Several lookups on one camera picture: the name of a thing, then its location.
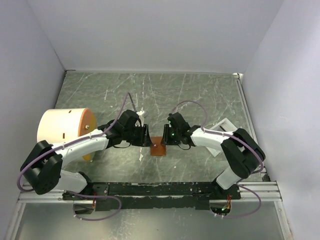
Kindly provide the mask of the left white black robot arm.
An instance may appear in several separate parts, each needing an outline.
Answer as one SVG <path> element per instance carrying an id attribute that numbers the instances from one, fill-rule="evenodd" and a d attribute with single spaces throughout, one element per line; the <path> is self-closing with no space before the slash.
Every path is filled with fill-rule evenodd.
<path id="1" fill-rule="evenodd" d="M 136 147 L 153 145 L 149 127 L 144 123 L 146 112 L 127 109 L 116 119 L 101 125 L 84 136 L 69 142 L 38 142 L 20 168 L 20 177 L 31 185 L 30 191 L 43 195 L 51 190 L 75 192 L 89 199 L 94 192 L 92 180 L 83 172 L 63 170 L 64 165 L 86 154 L 114 148 L 123 141 Z"/>

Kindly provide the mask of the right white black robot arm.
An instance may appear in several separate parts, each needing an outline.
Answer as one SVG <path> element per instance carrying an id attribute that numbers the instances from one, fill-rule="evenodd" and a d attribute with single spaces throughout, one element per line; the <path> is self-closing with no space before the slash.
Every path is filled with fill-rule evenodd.
<path id="1" fill-rule="evenodd" d="M 218 199 L 223 199 L 231 187 L 255 173 L 258 167 L 263 167 L 265 153 L 243 128 L 226 132 L 190 126 L 178 112 L 170 113 L 167 120 L 161 140 L 163 146 L 206 147 L 225 155 L 229 166 L 211 183 L 212 193 Z"/>

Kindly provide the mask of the brown leather card holder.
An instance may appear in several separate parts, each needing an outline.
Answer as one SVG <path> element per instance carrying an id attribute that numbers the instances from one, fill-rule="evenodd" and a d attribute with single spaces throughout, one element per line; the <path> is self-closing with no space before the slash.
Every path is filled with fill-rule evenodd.
<path id="1" fill-rule="evenodd" d="M 150 155 L 155 157 L 166 156 L 166 146 L 162 144 L 162 136 L 151 137 L 152 146 L 150 147 Z"/>

